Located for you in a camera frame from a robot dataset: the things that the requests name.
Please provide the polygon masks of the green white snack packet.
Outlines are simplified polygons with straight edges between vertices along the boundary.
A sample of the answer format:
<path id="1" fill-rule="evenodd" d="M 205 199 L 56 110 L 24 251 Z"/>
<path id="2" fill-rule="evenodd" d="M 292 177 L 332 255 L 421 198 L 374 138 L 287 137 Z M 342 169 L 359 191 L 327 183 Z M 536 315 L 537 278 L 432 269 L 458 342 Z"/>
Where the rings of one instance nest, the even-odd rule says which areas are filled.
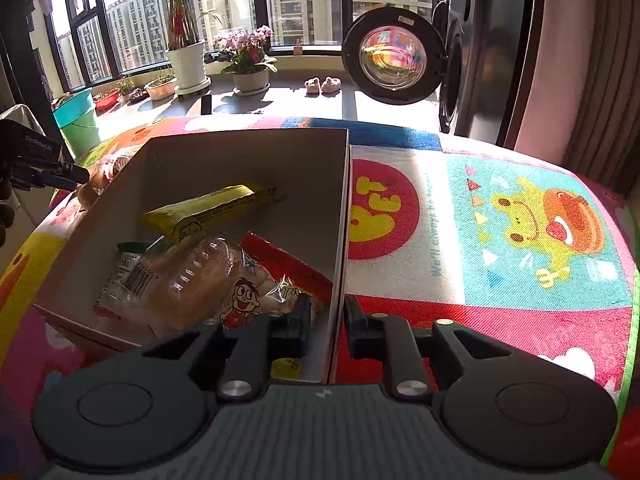
<path id="1" fill-rule="evenodd" d="M 117 245 L 118 255 L 113 269 L 93 304 L 93 311 L 97 315 L 104 318 L 119 317 L 119 311 L 131 297 L 125 283 L 141 257 L 153 245 L 154 242 L 123 242 Z"/>

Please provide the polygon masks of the bread bun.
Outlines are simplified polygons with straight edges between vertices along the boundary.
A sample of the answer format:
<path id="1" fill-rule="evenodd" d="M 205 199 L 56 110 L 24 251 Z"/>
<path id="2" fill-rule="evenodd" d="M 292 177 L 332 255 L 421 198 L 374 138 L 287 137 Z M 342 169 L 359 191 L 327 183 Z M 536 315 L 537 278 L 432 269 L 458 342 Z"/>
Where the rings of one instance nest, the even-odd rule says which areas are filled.
<path id="1" fill-rule="evenodd" d="M 130 159 L 132 159 L 131 153 L 120 151 L 105 156 L 92 166 L 88 182 L 78 188 L 77 198 L 82 208 L 92 207 Z"/>
<path id="2" fill-rule="evenodd" d="M 238 245 L 211 235 L 175 245 L 158 240 L 125 283 L 130 300 L 118 318 L 108 318 L 147 328 L 156 338 L 212 318 L 240 270 L 240 252 Z"/>

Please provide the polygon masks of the cardboard box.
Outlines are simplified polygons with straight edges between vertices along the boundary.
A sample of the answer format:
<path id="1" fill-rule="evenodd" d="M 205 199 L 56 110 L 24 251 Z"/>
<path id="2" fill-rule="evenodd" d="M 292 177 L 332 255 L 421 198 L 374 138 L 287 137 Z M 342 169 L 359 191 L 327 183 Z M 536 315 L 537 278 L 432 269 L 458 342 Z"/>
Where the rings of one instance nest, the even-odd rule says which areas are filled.
<path id="1" fill-rule="evenodd" d="M 70 236 L 35 309 L 87 348 L 125 351 L 198 322 L 235 326 L 314 300 L 300 380 L 329 375 L 352 153 L 344 128 L 146 142 Z"/>

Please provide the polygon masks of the yellow snack bar packet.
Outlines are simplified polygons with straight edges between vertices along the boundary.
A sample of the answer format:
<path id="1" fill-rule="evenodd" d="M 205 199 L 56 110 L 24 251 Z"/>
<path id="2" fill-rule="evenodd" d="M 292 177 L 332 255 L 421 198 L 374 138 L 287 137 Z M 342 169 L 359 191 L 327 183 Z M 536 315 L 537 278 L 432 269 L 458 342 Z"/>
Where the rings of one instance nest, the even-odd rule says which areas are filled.
<path id="1" fill-rule="evenodd" d="M 142 214 L 142 221 L 171 244 L 210 231 L 220 224 L 277 203 L 283 194 L 276 186 L 240 183 Z"/>

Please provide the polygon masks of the red cartoon snack bag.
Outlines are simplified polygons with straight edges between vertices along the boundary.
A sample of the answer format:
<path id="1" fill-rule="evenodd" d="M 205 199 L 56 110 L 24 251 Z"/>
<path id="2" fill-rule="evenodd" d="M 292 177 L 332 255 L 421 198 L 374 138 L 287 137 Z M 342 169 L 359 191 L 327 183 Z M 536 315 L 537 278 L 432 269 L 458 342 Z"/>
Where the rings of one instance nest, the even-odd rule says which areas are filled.
<path id="1" fill-rule="evenodd" d="M 329 307 L 332 282 L 307 263 L 253 232 L 244 235 L 240 251 L 240 270 L 215 315 L 227 330 L 260 314 L 292 313 L 300 294 L 310 297 L 311 321 Z"/>

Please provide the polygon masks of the green teal bucket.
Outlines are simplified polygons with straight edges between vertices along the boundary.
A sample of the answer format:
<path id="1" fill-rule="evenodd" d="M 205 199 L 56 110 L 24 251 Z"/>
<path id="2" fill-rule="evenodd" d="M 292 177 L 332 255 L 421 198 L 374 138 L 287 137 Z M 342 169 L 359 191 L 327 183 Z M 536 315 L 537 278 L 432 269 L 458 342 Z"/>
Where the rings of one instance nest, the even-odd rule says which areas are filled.
<path id="1" fill-rule="evenodd" d="M 75 158 L 86 154 L 100 143 L 96 103 L 93 101 L 91 88 L 66 96 L 55 107 L 53 116 Z"/>

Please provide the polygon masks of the red small planter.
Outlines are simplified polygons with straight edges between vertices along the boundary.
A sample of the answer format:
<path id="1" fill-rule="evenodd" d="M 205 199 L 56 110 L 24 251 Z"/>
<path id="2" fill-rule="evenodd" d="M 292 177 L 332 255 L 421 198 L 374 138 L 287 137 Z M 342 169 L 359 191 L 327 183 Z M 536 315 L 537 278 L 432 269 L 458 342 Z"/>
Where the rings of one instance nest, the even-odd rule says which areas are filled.
<path id="1" fill-rule="evenodd" d="M 100 93 L 93 98 L 94 106 L 98 113 L 104 113 L 113 108 L 119 100 L 120 91 L 117 88 L 109 92 Z"/>

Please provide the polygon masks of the small white planter bowl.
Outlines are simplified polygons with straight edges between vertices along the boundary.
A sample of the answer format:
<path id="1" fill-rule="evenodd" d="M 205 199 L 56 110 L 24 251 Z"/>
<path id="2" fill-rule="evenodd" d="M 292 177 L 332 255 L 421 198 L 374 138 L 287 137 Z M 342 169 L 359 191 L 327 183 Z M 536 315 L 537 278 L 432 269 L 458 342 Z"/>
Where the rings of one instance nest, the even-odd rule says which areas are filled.
<path id="1" fill-rule="evenodd" d="M 177 78 L 175 76 L 158 77 L 144 86 L 144 91 L 148 94 L 152 101 L 163 101 L 172 98 L 177 87 Z"/>

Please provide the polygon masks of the tall plant in white pot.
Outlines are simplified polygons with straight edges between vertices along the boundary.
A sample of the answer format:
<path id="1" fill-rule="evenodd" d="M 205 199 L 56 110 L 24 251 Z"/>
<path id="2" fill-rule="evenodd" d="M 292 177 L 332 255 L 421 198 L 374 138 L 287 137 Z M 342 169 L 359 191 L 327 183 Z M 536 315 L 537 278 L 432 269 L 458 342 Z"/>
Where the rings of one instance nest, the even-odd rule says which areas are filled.
<path id="1" fill-rule="evenodd" d="M 198 33 L 193 0 L 167 0 L 167 57 L 180 99 L 210 86 L 204 63 L 204 41 Z"/>

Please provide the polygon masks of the colourful cartoon blanket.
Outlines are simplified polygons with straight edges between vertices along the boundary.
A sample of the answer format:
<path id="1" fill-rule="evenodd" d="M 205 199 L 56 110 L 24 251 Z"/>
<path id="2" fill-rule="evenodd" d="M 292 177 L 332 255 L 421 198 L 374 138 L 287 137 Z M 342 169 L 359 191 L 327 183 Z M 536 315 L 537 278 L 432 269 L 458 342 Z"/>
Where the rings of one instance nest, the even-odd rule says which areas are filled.
<path id="1" fill-rule="evenodd" d="M 636 220 L 625 201 L 544 160 L 480 141 L 341 119 L 168 118 L 81 157 L 106 183 L 117 157 L 151 139 L 205 130 L 349 130 L 354 150 L 346 289 L 368 313 L 436 314 L 594 379 L 624 416 L 637 357 Z M 86 213 L 59 192 L 1 280 L 1 479 L 47 469 L 28 421 L 49 379 L 99 350 L 32 307 Z"/>

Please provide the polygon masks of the pink flower pot plant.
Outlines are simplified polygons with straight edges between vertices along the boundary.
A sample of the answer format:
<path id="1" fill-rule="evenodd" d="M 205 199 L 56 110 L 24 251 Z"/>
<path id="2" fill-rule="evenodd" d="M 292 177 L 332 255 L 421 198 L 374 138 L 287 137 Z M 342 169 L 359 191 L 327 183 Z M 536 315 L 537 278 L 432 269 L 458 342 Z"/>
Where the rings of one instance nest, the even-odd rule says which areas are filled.
<path id="1" fill-rule="evenodd" d="M 220 32 L 214 40 L 218 60 L 228 65 L 220 72 L 231 74 L 237 96 L 256 96 L 270 86 L 270 75 L 278 72 L 277 60 L 269 55 L 272 30 L 267 25 L 248 32 L 234 28 Z"/>

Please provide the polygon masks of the striped curtain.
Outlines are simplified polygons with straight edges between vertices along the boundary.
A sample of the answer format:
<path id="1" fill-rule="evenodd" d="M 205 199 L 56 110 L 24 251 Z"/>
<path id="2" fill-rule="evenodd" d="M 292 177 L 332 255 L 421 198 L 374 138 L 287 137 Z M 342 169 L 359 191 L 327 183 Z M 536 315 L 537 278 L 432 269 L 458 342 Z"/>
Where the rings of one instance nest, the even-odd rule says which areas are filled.
<path id="1" fill-rule="evenodd" d="M 630 195 L 639 184 L 639 0 L 537 0 L 514 148 Z"/>

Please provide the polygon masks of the pair of small slippers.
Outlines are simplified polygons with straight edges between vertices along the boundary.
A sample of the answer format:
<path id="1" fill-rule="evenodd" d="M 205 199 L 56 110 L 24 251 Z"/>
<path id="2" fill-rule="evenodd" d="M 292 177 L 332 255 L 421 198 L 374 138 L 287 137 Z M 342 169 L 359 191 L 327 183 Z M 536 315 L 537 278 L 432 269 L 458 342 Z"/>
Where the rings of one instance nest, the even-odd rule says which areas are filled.
<path id="1" fill-rule="evenodd" d="M 333 96 L 342 88 L 340 78 L 326 77 L 320 80 L 318 77 L 307 79 L 304 82 L 306 96 Z"/>

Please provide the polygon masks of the dark washing machine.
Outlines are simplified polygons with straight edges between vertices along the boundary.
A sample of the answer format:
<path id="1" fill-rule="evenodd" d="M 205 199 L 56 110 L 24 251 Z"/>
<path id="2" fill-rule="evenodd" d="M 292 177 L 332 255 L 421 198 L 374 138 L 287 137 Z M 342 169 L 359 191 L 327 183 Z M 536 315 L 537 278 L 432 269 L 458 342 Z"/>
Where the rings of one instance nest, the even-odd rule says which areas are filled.
<path id="1" fill-rule="evenodd" d="M 442 133 L 512 150 L 533 81 L 544 0 L 439 0 Z"/>

